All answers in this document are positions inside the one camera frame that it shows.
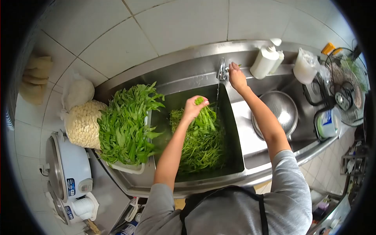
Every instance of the stainless steel bowl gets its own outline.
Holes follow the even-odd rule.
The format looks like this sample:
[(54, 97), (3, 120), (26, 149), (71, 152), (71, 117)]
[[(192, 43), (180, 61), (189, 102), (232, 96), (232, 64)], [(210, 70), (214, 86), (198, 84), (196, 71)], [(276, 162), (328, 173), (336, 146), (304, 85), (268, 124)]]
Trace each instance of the stainless steel bowl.
[[(289, 137), (295, 131), (296, 125), (298, 124), (298, 108), (293, 99), (281, 91), (269, 91), (261, 95), (260, 100), (262, 100), (276, 116), (286, 136)], [(253, 114), (251, 122), (256, 134), (261, 139), (264, 139)]]

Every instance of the vegetable leaf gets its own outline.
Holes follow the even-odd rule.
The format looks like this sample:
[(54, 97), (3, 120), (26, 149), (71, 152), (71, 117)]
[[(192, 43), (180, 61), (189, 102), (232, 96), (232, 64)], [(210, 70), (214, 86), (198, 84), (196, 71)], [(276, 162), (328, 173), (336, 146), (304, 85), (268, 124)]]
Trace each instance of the vegetable leaf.
[(147, 163), (148, 157), (154, 154), (154, 144), (147, 139), (161, 133), (153, 132), (155, 127), (146, 126), (144, 120), (148, 111), (164, 107), (156, 101), (164, 100), (164, 95), (156, 93), (155, 84), (119, 90), (109, 106), (101, 111), (97, 123), (103, 160), (133, 165)]
[[(204, 100), (199, 97), (195, 104)], [(176, 131), (183, 109), (170, 112), (170, 126)], [(208, 169), (222, 168), (226, 158), (224, 155), (224, 132), (212, 108), (205, 106), (189, 126), (183, 144), (178, 173), (193, 173)]]

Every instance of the apron strap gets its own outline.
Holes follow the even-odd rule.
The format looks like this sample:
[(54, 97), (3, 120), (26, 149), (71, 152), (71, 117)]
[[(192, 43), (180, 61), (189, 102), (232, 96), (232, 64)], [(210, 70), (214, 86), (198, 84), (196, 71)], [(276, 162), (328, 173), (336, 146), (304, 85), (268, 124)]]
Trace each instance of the apron strap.
[(266, 219), (266, 213), (265, 213), (265, 207), (264, 207), (264, 195), (258, 195), (253, 192), (250, 192), (249, 190), (246, 190), (242, 187), (230, 185), (223, 188), (210, 190), (208, 192), (195, 194), (188, 200), (186, 200), (185, 207), (180, 212), (180, 220), (182, 222), (182, 235), (187, 235), (187, 230), (185, 227), (185, 218), (191, 213), (198, 205), (200, 205), (205, 199), (214, 196), (214, 194), (222, 193), (224, 191), (241, 191), (246, 193), (248, 196), (250, 196), (252, 199), (259, 202), (260, 207), (260, 217), (261, 217), (261, 228), (262, 228), (262, 235), (268, 235), (269, 229), (268, 229), (268, 222)]
[(266, 219), (265, 205), (264, 205), (264, 195), (260, 194), (259, 196), (259, 207), (260, 207), (260, 217), (261, 217), (261, 229), (262, 235), (269, 234), (268, 221)]

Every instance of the stainless steel sink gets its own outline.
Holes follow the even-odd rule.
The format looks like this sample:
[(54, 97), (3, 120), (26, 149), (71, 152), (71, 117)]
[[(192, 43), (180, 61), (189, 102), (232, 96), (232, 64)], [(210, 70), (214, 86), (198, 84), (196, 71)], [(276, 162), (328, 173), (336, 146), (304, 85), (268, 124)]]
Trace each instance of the stainless steel sink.
[[(302, 90), (302, 85), (292, 74), (291, 63), (297, 56), (299, 47), (320, 53), (317, 49), (285, 43), (280, 46), (284, 51), (284, 63), (272, 75), (263, 80), (253, 78), (249, 67), (253, 64), (260, 45), (267, 41), (239, 41), (204, 45), (158, 57), (129, 69), (96, 87), (95, 99), (107, 103), (107, 100), (119, 89), (129, 88), (138, 83), (151, 84), (157, 81), (157, 92), (166, 95), (166, 109), (153, 112), (151, 124), (158, 126), (157, 131), (165, 131), (163, 136), (153, 140), (161, 150), (171, 138), (168, 122), (172, 109), (184, 107), (186, 99), (194, 95), (206, 96), (214, 101), (217, 95), (218, 61), (226, 58), (226, 63), (235, 61), (242, 64), (241, 69), (247, 77), (247, 84), (256, 95), (271, 90), (287, 93), (296, 103), (299, 113), (297, 128), (288, 137), (290, 146), (299, 165), (308, 162), (329, 146), (336, 138), (320, 143), (316, 140), (313, 117), (321, 107), (311, 106)], [(315, 89), (308, 91), (313, 101), (321, 99)], [(230, 146), (229, 157), (232, 164), (223, 170), (210, 174), (193, 174), (177, 177), (174, 197), (184, 198), (192, 193), (200, 193), (226, 185), (255, 185), (271, 179), (271, 163), (266, 143), (253, 130), (251, 111), (243, 98), (231, 87), (228, 80), (221, 81), (219, 87), (220, 115), (226, 125), (226, 141)], [(153, 183), (158, 155), (149, 158), (142, 174), (128, 174), (103, 167), (109, 175), (130, 196), (148, 197)]]
[[(313, 117), (318, 108), (310, 105), (303, 94), (301, 83), (292, 74), (269, 76), (263, 80), (247, 79), (247, 85), (253, 88), (256, 95), (260, 96), (271, 90), (278, 90), (288, 94), (298, 108), (298, 125), (295, 131), (288, 136), (293, 152), (315, 142)], [(251, 110), (245, 101), (232, 104), (232, 110), (237, 122), (247, 169), (252, 169), (270, 162), (266, 142), (256, 135), (251, 124)]]

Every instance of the running water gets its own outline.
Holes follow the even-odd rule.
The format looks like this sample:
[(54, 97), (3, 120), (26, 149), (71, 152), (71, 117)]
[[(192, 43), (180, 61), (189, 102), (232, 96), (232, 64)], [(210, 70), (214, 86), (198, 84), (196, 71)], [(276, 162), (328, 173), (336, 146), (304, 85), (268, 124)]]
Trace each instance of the running water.
[(218, 107), (219, 84), (220, 84), (220, 81), (219, 81), (219, 79), (218, 79), (217, 100), (216, 100), (217, 107), (216, 107), (216, 109), (215, 109), (215, 113), (216, 113), (217, 115), (218, 115), (218, 109), (219, 109), (219, 107)]

